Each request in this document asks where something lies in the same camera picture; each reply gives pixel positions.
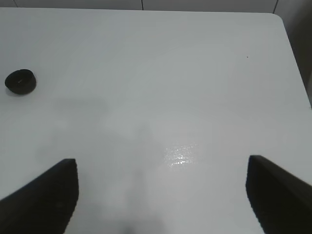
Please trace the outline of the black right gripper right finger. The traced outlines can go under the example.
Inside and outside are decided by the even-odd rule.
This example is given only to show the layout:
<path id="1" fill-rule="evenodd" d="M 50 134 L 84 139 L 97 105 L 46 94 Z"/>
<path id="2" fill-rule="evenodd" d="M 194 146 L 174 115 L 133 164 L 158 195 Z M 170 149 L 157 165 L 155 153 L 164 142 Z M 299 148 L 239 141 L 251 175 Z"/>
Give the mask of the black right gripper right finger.
<path id="1" fill-rule="evenodd" d="M 263 156 L 249 157 L 246 193 L 266 234 L 312 232 L 312 187 Z"/>

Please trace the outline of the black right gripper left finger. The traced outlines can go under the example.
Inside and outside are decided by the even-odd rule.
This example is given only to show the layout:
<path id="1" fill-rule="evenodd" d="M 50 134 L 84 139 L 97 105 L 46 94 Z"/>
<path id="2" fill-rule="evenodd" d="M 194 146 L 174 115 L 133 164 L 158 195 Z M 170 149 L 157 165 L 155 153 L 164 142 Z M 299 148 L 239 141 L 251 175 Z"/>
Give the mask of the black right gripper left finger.
<path id="1" fill-rule="evenodd" d="M 0 201 L 2 234 L 63 234 L 78 201 L 78 169 L 73 158 Z"/>

